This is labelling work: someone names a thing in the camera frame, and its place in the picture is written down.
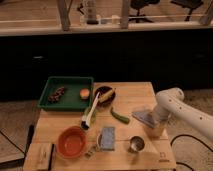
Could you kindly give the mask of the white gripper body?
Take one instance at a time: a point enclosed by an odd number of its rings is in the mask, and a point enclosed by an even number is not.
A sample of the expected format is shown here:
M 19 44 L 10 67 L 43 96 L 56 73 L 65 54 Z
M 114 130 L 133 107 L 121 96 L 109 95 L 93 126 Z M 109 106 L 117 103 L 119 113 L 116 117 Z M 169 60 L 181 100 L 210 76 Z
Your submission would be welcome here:
M 166 125 L 171 112 L 160 105 L 156 105 L 152 111 L 152 117 L 155 125 Z

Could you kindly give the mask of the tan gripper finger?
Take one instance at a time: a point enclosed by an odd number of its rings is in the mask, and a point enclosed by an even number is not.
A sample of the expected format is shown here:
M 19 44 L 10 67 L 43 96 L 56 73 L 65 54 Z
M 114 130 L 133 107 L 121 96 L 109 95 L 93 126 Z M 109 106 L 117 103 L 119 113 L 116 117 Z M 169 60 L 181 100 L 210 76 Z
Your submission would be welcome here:
M 159 124 L 154 128 L 147 127 L 147 135 L 151 138 L 159 138 L 165 129 L 163 124 Z

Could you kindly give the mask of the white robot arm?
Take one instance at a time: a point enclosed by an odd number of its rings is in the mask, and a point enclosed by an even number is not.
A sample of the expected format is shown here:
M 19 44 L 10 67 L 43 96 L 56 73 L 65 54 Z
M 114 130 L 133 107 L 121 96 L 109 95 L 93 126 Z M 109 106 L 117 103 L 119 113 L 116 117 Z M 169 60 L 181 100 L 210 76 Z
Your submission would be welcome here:
M 169 115 L 174 114 L 213 142 L 213 116 L 185 104 L 180 88 L 159 91 L 155 98 L 157 104 L 150 113 L 154 126 L 167 121 Z

